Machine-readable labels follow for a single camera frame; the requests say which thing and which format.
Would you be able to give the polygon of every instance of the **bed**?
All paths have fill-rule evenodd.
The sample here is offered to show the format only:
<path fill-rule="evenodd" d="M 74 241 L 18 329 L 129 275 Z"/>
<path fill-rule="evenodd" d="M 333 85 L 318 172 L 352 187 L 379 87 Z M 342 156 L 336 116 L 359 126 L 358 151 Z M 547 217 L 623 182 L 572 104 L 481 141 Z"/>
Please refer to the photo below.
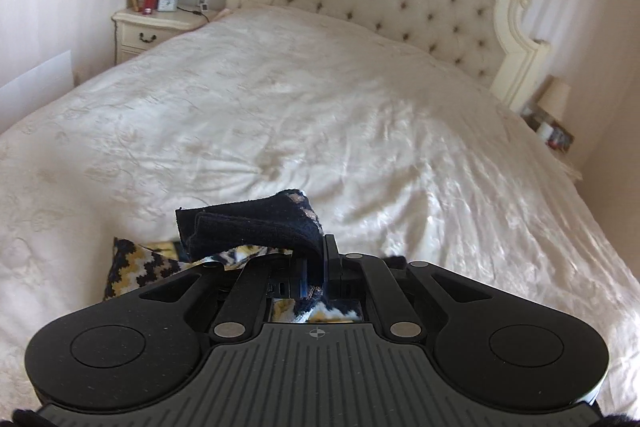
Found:
<path fill-rule="evenodd" d="M 227 0 L 219 20 L 0 136 L 0 413 L 22 356 L 97 302 L 114 236 L 302 188 L 342 252 L 405 255 L 594 326 L 599 402 L 640 415 L 640 284 L 516 111 L 548 44 L 528 0 Z"/>

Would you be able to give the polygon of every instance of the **patterned fabric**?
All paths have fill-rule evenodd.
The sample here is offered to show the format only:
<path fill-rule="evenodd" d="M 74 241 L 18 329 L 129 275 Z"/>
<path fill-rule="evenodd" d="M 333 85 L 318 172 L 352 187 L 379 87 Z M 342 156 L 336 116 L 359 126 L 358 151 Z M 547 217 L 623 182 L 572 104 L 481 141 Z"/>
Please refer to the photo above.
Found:
<path fill-rule="evenodd" d="M 310 299 L 273 299 L 271 322 L 328 324 L 362 322 L 360 302 L 354 299 L 326 301 Z"/>
<path fill-rule="evenodd" d="M 290 250 L 244 246 L 185 263 L 186 253 L 180 241 L 136 245 L 127 239 L 113 239 L 113 262 L 107 276 L 104 300 L 118 297 L 132 290 L 165 279 L 207 261 L 217 261 L 225 270 L 244 267 L 250 259 L 271 253 L 291 254 Z"/>

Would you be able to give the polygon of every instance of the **bedside table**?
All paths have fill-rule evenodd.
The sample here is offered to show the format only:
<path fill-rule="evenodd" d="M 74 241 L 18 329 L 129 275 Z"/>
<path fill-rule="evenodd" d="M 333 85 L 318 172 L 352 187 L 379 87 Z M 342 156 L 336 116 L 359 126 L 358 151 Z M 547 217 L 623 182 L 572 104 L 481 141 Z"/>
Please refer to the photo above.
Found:
<path fill-rule="evenodd" d="M 574 165 L 566 157 L 565 153 L 561 151 L 557 151 L 555 149 L 551 149 L 551 147 L 547 147 L 547 148 L 549 149 L 549 152 L 553 155 L 553 157 L 556 159 L 556 161 L 560 164 L 564 173 L 567 176 L 569 176 L 569 179 L 574 184 L 582 181 L 582 173 L 578 171 L 577 168 L 574 167 Z"/>
<path fill-rule="evenodd" d="M 216 12 L 207 12 L 206 15 L 212 20 Z M 142 15 L 128 8 L 117 12 L 111 19 L 116 23 L 116 64 L 136 57 L 176 35 L 207 24 L 202 15 L 181 10 Z"/>

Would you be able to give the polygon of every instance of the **crosshair marking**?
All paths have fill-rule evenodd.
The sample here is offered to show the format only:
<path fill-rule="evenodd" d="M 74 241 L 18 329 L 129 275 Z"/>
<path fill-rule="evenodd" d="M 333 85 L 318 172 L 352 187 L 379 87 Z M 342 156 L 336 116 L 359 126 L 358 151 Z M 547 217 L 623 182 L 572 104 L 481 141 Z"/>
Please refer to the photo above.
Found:
<path fill-rule="evenodd" d="M 314 328 L 311 331 L 309 331 L 309 334 L 315 338 L 315 340 L 321 339 L 322 337 L 324 337 L 326 335 L 326 331 L 321 330 L 320 328 Z"/>

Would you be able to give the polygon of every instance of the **ribbed surface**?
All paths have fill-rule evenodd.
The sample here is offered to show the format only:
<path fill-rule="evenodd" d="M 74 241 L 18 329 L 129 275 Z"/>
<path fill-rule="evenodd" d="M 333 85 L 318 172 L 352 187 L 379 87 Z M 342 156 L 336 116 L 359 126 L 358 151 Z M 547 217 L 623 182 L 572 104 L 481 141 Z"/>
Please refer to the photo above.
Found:
<path fill-rule="evenodd" d="M 371 325 L 265 325 L 217 347 L 174 396 L 139 412 L 80 415 L 47 407 L 60 427 L 582 427 L 587 406 L 555 415 L 491 410 L 448 387 L 419 347 L 382 341 Z"/>

